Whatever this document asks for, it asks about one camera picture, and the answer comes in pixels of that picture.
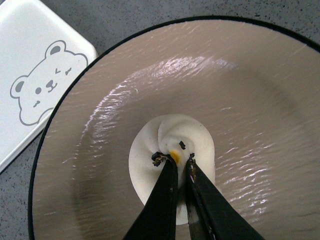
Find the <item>gray countertop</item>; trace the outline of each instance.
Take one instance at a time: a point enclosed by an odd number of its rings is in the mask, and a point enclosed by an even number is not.
[[[43,0],[102,54],[124,38],[167,21],[204,15],[238,16],[295,31],[320,44],[318,0]],[[38,136],[0,174],[0,239],[28,239],[28,190]]]

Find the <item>white tray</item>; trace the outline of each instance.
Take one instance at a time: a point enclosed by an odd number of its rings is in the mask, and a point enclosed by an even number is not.
[[[91,43],[39,0],[0,5],[0,172],[96,57]]]

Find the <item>black tweezers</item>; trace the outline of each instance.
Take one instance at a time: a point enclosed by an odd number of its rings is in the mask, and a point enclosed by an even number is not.
[[[186,206],[192,240],[264,240],[189,159],[186,162]],[[174,240],[178,197],[176,162],[167,155],[161,174],[124,240]]]

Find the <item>cream dollop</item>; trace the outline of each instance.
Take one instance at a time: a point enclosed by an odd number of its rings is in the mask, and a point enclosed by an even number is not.
[[[150,120],[135,137],[129,154],[130,178],[144,205],[164,167],[164,163],[158,167],[153,165],[151,156],[156,152],[170,154],[176,162],[179,189],[176,224],[186,224],[188,223],[184,190],[186,162],[190,154],[194,153],[193,159],[214,184],[214,141],[200,122],[184,114],[162,115]]]

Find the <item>bear face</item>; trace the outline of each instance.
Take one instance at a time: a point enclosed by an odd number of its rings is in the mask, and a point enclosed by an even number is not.
[[[44,59],[11,86],[11,97],[18,99],[21,123],[26,126],[38,124],[87,66],[88,59],[84,54],[66,50],[62,40],[52,43],[45,51]]]

